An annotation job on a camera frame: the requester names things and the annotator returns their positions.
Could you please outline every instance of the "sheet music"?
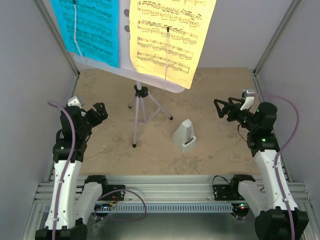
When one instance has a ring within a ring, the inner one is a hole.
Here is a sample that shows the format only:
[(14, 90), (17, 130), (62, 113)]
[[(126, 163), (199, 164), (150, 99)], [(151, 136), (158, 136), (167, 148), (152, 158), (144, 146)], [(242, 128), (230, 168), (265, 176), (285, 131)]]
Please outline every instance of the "sheet music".
[[(118, 0), (76, 0), (76, 41), (83, 57), (119, 67)], [(74, 41), (73, 0), (51, 0), (66, 50), (79, 54)]]
[(130, 58), (137, 72), (189, 89), (216, 0), (131, 0)]

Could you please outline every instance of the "metal frame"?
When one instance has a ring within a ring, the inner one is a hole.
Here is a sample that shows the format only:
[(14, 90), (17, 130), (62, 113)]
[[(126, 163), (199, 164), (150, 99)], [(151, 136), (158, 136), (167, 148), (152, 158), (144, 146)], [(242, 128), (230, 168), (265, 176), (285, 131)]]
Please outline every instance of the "metal frame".
[(271, 41), (269, 42), (268, 46), (266, 47), (266, 49), (264, 50), (258, 64), (256, 65), (253, 73), (255, 74), (255, 76), (257, 76), (257, 74), (259, 73), (259, 71), (261, 70), (263, 64), (265, 63), (265, 61), (267, 60), (269, 54), (271, 53), (271, 51), (273, 50), (274, 46), (276, 45), (278, 39), (280, 38), (281, 34), (284, 32), (284, 30), (286, 29), (288, 22), (290, 21), (290, 19), (292, 18), (292, 16), (294, 15), (294, 13), (296, 12), (299, 4), (302, 2), (302, 0), (293, 0), (290, 7), (288, 8), (287, 12), (285, 13), (279, 27), (277, 28), (277, 30), (275, 31)]
[(75, 64), (75, 62), (73, 61), (71, 55), (67, 52), (66, 48), (65, 48), (65, 44), (63, 39), (60, 36), (59, 31), (57, 30), (57, 28), (55, 27), (54, 22), (52, 21), (44, 3), (42, 2), (42, 0), (33, 0), (35, 5), (38, 7), (42, 17), (44, 18), (45, 22), (47, 23), (50, 31), (53, 34), (54, 39), (56, 40), (57, 44), (59, 45), (61, 52), (63, 53), (66, 61), (68, 62), (69, 66), (72, 68), (74, 74), (79, 77), (79, 70)]
[[(224, 206), (223, 212), (229, 212), (229, 206), (232, 203), (243, 203), (243, 201), (215, 201), (212, 188), (212, 180), (214, 175), (165, 175), (165, 176), (106, 176), (110, 185), (125, 185), (126, 189), (132, 190), (139, 194), (145, 202), (152, 206), (208, 206), (217, 210), (217, 206)], [(232, 178), (232, 175), (223, 175), (227, 180)], [(263, 181), (260, 175), (253, 176), (259, 187), (263, 186)], [(80, 197), (84, 182), (87, 176), (80, 176), (77, 181), (76, 199)], [(223, 180), (216, 178), (215, 184), (225, 184)], [(303, 238), (304, 240), (316, 240), (320, 238), (318, 224), (315, 214), (309, 202), (304, 184), (301, 182), (289, 182), (289, 189), (294, 200), (299, 208), (306, 211), (309, 215), (310, 223), (307, 226)], [(48, 216), (50, 203), (54, 189), (54, 175), (51, 176), (50, 182), (40, 183), (32, 205), (31, 213), (25, 228), (22, 240), (34, 240), (35, 231), (41, 228)], [(109, 201), (98, 201), (97, 203), (109, 203)], [(126, 193), (124, 196), (123, 205), (131, 206), (133, 210), (139, 211), (142, 206), (139, 199), (133, 194)], [(203, 213), (213, 213), (211, 211), (200, 209)]]
[[(182, 214), (182, 213), (232, 213), (231, 203), (146, 203), (146, 212), (149, 214)], [(121, 203), (116, 207), (103, 207), (97, 213), (112, 214), (143, 214), (145, 212), (142, 203)]]

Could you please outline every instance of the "beige floor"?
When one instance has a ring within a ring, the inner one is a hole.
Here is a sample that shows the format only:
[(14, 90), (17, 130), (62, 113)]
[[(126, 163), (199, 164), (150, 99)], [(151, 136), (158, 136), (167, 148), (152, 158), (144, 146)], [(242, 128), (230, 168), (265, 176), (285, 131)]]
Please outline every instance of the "beige floor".
[[(191, 89), (171, 93), (149, 87), (153, 96), (170, 112), (173, 120), (160, 112), (149, 123), (138, 125), (137, 148), (132, 148), (135, 107), (128, 108), (135, 82), (102, 70), (84, 70), (76, 95), (89, 109), (104, 102), (109, 118), (92, 132), (82, 175), (206, 175), (259, 173), (247, 144), (237, 133), (237, 123), (218, 118), (214, 99), (240, 97), (241, 90), (253, 88), (246, 68), (200, 68)], [(158, 108), (145, 98), (147, 115)], [(197, 143), (182, 154), (172, 142), (172, 134), (186, 119), (194, 126)], [(246, 131), (240, 129), (243, 136)]]

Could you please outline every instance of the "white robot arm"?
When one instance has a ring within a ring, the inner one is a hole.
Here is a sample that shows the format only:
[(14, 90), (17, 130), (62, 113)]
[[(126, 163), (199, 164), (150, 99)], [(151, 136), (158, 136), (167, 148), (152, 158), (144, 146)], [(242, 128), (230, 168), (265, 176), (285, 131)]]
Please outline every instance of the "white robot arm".
[[(229, 97), (228, 102), (213, 101), (220, 118), (227, 115), (228, 122), (237, 121), (248, 130), (246, 143), (260, 169), (265, 188), (265, 194), (262, 194), (252, 176), (236, 174), (230, 181), (230, 191), (236, 199), (246, 200), (255, 216), (255, 232), (260, 240), (290, 240), (292, 229), (295, 239), (299, 239), (309, 219), (306, 212), (299, 211), (289, 191), (281, 161), (276, 159), (280, 150), (273, 134), (277, 108), (269, 102), (262, 102), (256, 112), (251, 113), (253, 95), (252, 90), (247, 90), (242, 92), (242, 99)], [(291, 216), (294, 228), (290, 224)]]
[(64, 113), (61, 113), (62, 129), (56, 134), (56, 143), (52, 150), (55, 178), (50, 211), (44, 229), (36, 231), (35, 240), (52, 240), (53, 236), (55, 236), (55, 240), (86, 240), (86, 224), (92, 209), (95, 207), (97, 199), (108, 192), (106, 177), (92, 175), (85, 180), (82, 194), (76, 202), (78, 176), (87, 148), (87, 141), (92, 134), (91, 130), (108, 117), (102, 102), (93, 106), (96, 110), (85, 111), (79, 99), (73, 97), (64, 107), (71, 117), (75, 130), (75, 147), (70, 161), (67, 161), (67, 158), (72, 150), (72, 130), (68, 118)]

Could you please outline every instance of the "tripod leg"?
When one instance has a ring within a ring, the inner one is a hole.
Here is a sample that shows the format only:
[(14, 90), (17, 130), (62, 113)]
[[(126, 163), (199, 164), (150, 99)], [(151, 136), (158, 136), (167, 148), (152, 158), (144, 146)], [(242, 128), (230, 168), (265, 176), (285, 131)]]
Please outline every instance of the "tripod leg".
[(154, 96), (152, 96), (150, 92), (148, 92), (148, 93), (149, 93), (149, 97), (152, 99), (152, 101), (154, 101), (154, 103), (165, 113), (165, 115), (167, 115), (170, 120), (174, 119), (174, 118), (171, 116), (171, 114), (168, 113), (167, 110), (165, 110), (165, 109), (160, 105), (160, 103), (154, 98)]
[(134, 118), (134, 134), (133, 134), (133, 144), (132, 144), (133, 148), (135, 148), (137, 146), (138, 116), (139, 116), (139, 97), (136, 97), (135, 118)]
[(146, 117), (146, 109), (145, 109), (145, 101), (143, 98), (140, 99), (141, 100), (141, 111), (142, 111), (142, 116), (143, 116), (143, 122), (146, 123), (147, 122), (147, 117)]
[(136, 99), (136, 93), (133, 94), (132, 101), (130, 102), (128, 108), (132, 109), (132, 105), (134, 104), (135, 99)]

